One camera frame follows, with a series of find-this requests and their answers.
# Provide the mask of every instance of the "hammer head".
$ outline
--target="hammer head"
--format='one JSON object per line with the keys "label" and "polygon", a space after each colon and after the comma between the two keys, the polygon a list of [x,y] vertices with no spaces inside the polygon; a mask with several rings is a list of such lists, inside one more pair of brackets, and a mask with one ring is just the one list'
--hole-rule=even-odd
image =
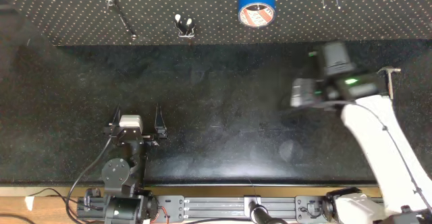
{"label": "hammer head", "polygon": [[379,71],[377,73],[382,72],[382,71],[385,71],[388,74],[390,74],[392,72],[400,72],[401,69],[400,68],[394,68],[393,66],[385,66],[385,67],[382,67],[381,69],[379,69]]}

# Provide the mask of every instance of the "hammer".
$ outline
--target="hammer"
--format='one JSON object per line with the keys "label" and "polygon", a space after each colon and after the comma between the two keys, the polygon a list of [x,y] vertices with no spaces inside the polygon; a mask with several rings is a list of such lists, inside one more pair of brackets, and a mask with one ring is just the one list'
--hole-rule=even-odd
{"label": "hammer", "polygon": [[379,72],[385,71],[387,73],[387,79],[388,79],[388,88],[389,88],[389,95],[390,99],[393,100],[393,84],[392,84],[392,72],[400,72],[400,68],[394,68],[393,66],[385,66],[379,69]]}

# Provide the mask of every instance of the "tape roll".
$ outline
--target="tape roll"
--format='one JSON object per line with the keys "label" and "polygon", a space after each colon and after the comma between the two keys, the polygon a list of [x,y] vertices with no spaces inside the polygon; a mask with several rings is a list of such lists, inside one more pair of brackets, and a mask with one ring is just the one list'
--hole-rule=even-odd
{"label": "tape roll", "polygon": [[238,0],[238,19],[246,26],[269,25],[276,17],[276,0]]}

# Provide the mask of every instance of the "green light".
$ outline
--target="green light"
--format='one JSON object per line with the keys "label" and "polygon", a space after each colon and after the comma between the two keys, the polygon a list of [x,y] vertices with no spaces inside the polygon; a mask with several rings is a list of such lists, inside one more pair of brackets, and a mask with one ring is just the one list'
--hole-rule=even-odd
{"label": "green light", "polygon": [[354,79],[354,78],[351,78],[351,79],[347,79],[347,80],[345,80],[345,84],[353,84],[353,83],[356,83],[356,82],[358,82],[358,80],[357,79]]}

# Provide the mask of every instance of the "perforated board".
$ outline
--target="perforated board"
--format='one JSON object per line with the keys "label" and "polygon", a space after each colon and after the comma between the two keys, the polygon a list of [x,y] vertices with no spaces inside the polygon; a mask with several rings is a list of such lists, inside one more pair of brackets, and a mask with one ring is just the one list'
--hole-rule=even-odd
{"label": "perforated board", "polygon": [[138,39],[105,0],[8,0],[54,45],[172,45],[174,15],[196,22],[195,44],[432,38],[432,0],[277,0],[264,28],[238,21],[237,0],[119,0]]}

